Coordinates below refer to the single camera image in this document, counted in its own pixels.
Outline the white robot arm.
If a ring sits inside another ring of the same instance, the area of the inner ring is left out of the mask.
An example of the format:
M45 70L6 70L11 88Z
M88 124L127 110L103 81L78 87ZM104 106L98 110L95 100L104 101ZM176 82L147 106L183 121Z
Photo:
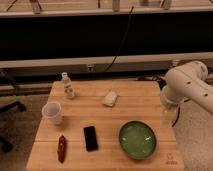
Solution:
M176 66L165 74L166 85L160 93L164 124L174 123L184 98L194 101L213 115L213 86L205 82L207 77L207 66L200 61Z

